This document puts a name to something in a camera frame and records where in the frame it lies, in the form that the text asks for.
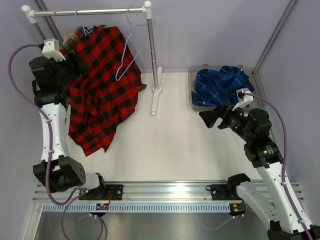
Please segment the blue plaid shirt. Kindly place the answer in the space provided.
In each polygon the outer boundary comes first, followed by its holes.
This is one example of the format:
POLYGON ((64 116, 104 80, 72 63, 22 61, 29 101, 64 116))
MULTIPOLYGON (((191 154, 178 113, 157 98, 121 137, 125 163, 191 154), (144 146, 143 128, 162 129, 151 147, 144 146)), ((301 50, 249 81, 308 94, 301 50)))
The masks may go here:
POLYGON ((204 68, 194 77, 191 102, 197 107, 216 108, 220 105, 236 105, 237 90, 255 88, 242 68, 224 65, 219 70, 204 68))

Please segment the blue hanger holding red shirt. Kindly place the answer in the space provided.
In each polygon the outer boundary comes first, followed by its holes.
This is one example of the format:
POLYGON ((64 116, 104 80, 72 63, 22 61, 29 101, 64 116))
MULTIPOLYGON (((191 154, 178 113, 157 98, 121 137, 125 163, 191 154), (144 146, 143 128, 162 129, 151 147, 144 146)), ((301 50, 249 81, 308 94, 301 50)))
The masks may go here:
POLYGON ((76 21, 78 22, 79 26, 82 28, 83 30, 83 33, 85 36, 89 35, 94 29, 93 28, 90 28, 88 29, 87 27, 84 26, 84 24, 82 23, 82 21, 79 19, 78 17, 78 11, 81 11, 82 9, 81 8, 77 8, 74 12, 74 17, 76 19, 76 21))

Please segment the red black checked shirt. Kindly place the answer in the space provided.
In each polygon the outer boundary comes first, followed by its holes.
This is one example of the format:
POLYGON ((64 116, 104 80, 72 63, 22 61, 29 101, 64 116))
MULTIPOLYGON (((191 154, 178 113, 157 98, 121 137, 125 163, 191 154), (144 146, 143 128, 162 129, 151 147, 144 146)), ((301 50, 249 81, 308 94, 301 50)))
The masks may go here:
POLYGON ((75 50, 88 63, 88 77, 68 82, 68 135, 89 156, 106 151, 118 125, 135 112, 141 71, 116 26, 95 26, 76 41, 75 50))

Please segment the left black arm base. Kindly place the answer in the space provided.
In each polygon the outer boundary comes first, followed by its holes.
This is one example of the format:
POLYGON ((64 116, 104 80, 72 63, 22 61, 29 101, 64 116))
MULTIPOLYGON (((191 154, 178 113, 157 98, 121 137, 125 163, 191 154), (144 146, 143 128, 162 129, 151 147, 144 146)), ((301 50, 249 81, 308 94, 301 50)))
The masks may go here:
POLYGON ((123 197, 122 184, 106 184, 105 186, 99 186, 95 189, 91 189, 84 196, 79 199, 81 201, 121 201, 123 197))

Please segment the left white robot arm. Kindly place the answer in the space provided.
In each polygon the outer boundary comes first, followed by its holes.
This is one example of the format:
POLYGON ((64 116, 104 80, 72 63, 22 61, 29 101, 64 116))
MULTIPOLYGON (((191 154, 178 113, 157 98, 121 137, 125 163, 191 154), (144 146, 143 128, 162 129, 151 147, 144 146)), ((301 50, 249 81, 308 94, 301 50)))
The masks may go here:
POLYGON ((34 104, 42 122, 41 162, 33 166, 34 176, 50 193, 81 188, 81 199, 103 199, 108 188, 99 173, 88 173, 70 156, 66 140, 67 86, 69 80, 87 77, 88 63, 71 53, 45 50, 29 62, 34 104))

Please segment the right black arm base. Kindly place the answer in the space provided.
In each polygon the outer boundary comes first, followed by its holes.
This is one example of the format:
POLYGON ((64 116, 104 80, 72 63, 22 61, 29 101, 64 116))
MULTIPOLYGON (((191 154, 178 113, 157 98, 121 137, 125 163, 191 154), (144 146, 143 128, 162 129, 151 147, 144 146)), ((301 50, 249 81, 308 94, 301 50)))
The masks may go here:
POLYGON ((207 191, 210 192, 212 200, 215 201, 242 201, 242 199, 236 195, 231 193, 226 184, 210 184, 205 187, 207 191))

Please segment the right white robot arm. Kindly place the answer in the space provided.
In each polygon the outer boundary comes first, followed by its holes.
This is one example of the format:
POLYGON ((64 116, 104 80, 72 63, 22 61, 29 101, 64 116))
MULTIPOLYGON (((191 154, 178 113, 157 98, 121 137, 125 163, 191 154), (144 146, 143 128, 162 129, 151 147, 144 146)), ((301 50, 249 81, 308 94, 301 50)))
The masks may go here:
POLYGON ((242 140, 248 160, 267 187, 271 201, 259 193, 251 179, 244 173, 230 176, 226 193, 230 198, 241 199, 263 222, 270 240, 318 240, 320 227, 305 214, 283 167, 284 158, 270 138, 269 114, 253 108, 244 114, 241 108, 232 110, 220 106, 211 111, 201 111, 199 116, 208 128, 221 119, 218 129, 231 129, 242 140))

